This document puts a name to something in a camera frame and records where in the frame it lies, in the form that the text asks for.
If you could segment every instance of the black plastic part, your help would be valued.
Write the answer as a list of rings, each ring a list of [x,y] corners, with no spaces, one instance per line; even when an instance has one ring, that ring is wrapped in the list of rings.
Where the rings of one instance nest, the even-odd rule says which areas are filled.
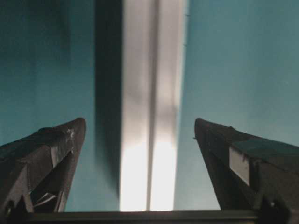
[[[29,213],[25,219],[26,224],[257,224],[258,212],[228,210]]]

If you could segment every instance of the wall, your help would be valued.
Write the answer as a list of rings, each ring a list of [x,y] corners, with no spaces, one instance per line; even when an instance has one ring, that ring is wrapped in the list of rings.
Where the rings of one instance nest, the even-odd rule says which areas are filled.
[[[0,145],[76,117],[87,133],[68,211],[117,210],[96,160],[94,1],[0,3]]]
[[[194,136],[201,117],[299,145],[299,2],[192,0],[175,209],[218,209]]]

